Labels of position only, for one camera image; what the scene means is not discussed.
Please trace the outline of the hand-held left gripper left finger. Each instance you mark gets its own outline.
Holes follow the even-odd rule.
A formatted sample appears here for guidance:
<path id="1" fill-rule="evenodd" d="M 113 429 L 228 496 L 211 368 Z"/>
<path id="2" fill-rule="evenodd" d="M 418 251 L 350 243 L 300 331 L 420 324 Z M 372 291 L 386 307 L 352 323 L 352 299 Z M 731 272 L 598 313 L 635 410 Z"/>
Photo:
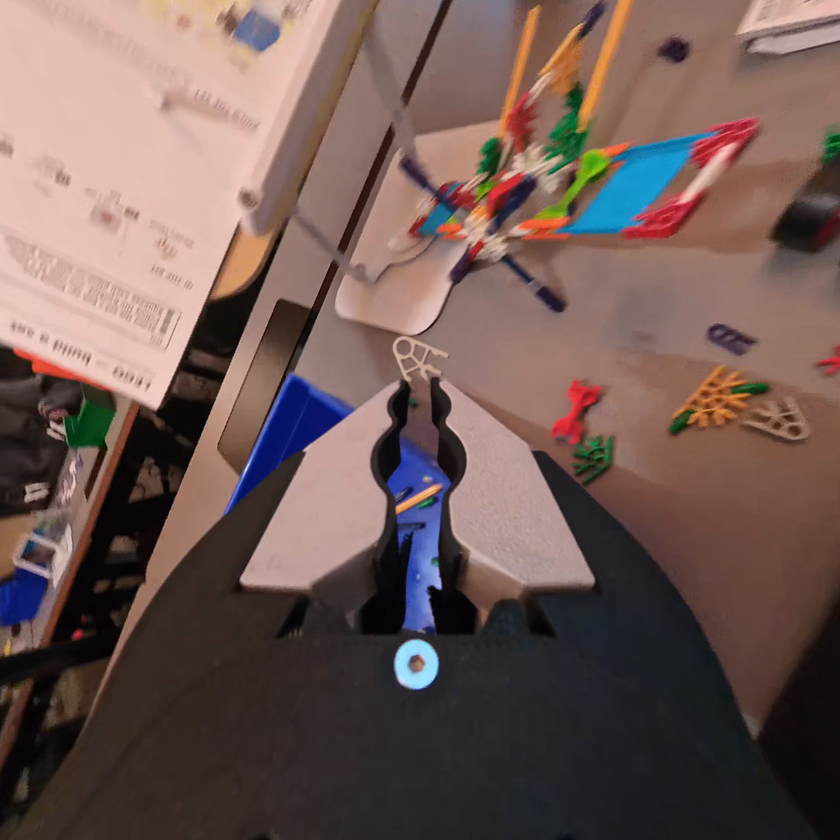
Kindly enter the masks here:
<path id="1" fill-rule="evenodd" d="M 387 481 L 401 464 L 411 387 L 387 385 L 283 467 L 291 473 L 239 583 L 358 613 L 364 632 L 397 634 L 407 561 Z"/>

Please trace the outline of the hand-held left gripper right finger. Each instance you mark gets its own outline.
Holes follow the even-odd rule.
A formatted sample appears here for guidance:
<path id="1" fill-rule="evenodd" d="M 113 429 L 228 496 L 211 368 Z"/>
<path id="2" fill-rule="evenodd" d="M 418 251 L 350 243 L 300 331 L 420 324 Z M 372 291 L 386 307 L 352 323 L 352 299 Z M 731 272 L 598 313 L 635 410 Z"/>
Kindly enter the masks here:
<path id="1" fill-rule="evenodd" d="M 501 602 L 589 592 L 595 577 L 529 444 L 449 381 L 430 390 L 440 508 L 439 634 L 470 634 Z"/>

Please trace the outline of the blue plastic bin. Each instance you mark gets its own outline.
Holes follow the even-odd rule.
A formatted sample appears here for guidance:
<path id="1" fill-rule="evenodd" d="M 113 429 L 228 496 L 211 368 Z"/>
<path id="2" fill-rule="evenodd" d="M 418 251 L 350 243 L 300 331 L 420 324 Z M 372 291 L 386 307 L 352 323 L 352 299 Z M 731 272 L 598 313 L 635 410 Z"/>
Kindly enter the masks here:
<path id="1" fill-rule="evenodd" d="M 289 374 L 246 459 L 225 513 L 229 513 L 284 459 L 302 451 L 352 411 L 349 404 L 296 374 Z M 438 487 L 432 496 L 396 515 L 398 544 L 402 557 L 407 560 L 403 627 L 407 631 L 435 635 L 429 590 L 440 588 L 440 514 L 449 480 L 436 458 L 406 437 L 401 437 L 401 459 L 401 464 L 388 479 L 388 487 L 397 504 Z"/>

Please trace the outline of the black wheel red hub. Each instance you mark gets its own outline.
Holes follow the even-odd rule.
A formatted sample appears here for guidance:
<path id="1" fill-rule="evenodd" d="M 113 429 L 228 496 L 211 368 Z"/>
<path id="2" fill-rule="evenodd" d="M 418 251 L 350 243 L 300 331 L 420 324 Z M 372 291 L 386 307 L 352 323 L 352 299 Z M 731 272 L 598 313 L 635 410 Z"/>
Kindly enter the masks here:
<path id="1" fill-rule="evenodd" d="M 783 249 L 815 254 L 838 236 L 838 230 L 838 195 L 814 193 L 797 198 L 785 208 L 770 240 Z"/>

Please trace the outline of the yellow rod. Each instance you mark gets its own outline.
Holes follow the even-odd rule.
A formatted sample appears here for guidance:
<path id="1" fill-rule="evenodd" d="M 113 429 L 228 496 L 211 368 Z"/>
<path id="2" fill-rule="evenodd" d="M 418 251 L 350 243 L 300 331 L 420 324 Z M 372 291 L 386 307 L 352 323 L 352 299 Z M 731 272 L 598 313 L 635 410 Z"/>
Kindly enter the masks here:
<path id="1" fill-rule="evenodd" d="M 405 496 L 404 498 L 401 497 L 395 505 L 395 514 L 399 516 L 405 511 L 424 505 L 428 501 L 435 499 L 438 493 L 444 489 L 445 486 L 443 484 L 435 483 L 426 486 L 424 489 L 418 491 L 417 493 L 413 493 L 410 496 Z"/>

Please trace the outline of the red double-ended connector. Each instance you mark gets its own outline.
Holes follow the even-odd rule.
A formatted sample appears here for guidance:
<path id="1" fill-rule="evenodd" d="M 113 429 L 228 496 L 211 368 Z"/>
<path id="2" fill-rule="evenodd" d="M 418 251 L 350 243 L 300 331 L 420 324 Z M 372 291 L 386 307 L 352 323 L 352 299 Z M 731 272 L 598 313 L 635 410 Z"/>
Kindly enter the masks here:
<path id="1" fill-rule="evenodd" d="M 598 402 L 602 394 L 600 385 L 588 385 L 579 380 L 573 380 L 568 388 L 570 410 L 552 425 L 552 438 L 563 438 L 571 445 L 578 445 L 583 437 L 584 414 Z"/>

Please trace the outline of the green block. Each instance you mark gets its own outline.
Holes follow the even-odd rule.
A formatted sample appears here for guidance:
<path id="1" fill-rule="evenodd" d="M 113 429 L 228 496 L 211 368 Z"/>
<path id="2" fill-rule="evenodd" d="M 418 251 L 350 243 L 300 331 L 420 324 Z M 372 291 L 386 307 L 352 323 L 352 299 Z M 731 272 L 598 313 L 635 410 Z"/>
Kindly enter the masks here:
<path id="1" fill-rule="evenodd" d="M 65 438 L 69 448 L 100 448 L 116 415 L 108 402 L 95 402 L 82 398 L 75 415 L 64 418 Z"/>

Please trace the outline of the green rod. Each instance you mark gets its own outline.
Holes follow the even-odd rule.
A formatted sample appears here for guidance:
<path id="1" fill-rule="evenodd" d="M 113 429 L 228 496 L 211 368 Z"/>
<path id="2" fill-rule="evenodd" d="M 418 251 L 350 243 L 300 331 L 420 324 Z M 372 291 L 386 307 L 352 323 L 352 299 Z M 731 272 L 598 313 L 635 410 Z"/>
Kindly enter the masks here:
<path id="1" fill-rule="evenodd" d="M 743 382 L 717 390 L 698 391 L 693 401 L 676 414 L 668 427 L 671 435 L 678 435 L 689 427 L 722 427 L 736 419 L 751 396 L 766 393 L 770 386 L 763 382 Z"/>

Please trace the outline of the orange block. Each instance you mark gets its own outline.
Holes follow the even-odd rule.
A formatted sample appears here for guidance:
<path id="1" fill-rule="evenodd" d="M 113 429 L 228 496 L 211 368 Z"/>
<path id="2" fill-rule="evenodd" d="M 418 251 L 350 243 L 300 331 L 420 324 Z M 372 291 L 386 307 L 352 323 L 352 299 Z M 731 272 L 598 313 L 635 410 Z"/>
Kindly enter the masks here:
<path id="1" fill-rule="evenodd" d="M 83 376 L 80 376 L 78 373 L 61 368 L 57 365 L 47 362 L 46 360 L 41 360 L 40 358 L 34 356 L 31 353 L 24 352 L 23 350 L 17 348 L 13 348 L 13 352 L 18 358 L 29 362 L 32 366 L 32 371 L 35 374 L 47 375 L 58 379 L 86 383 L 89 385 L 93 384 L 90 380 L 84 378 Z"/>

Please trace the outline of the colourful construction toy model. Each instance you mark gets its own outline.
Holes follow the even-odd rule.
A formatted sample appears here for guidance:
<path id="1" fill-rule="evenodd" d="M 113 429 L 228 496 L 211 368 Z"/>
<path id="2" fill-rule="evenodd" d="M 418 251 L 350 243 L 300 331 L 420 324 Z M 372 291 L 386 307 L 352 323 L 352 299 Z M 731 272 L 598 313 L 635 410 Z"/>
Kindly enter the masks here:
<path id="1" fill-rule="evenodd" d="M 426 198 L 406 235 L 463 246 L 444 272 L 446 286 L 479 264 L 502 264 L 544 306 L 562 312 L 565 302 L 514 258 L 512 245 L 580 235 L 670 238 L 757 136 L 760 121 L 747 118 L 653 143 L 585 148 L 633 6 L 616 2 L 587 85 L 582 51 L 603 2 L 587 10 L 522 91 L 541 8 L 528 11 L 497 128 L 466 182 L 436 184 L 415 155 L 400 152 L 399 170 Z"/>

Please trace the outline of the printed instruction sheet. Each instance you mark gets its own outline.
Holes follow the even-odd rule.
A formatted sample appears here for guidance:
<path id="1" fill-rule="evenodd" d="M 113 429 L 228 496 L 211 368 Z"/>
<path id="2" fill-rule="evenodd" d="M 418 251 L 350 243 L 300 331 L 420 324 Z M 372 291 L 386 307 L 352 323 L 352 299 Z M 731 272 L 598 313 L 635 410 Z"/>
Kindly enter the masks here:
<path id="1" fill-rule="evenodd" d="M 298 199 L 378 2 L 2 2 L 2 342 L 161 404 Z"/>

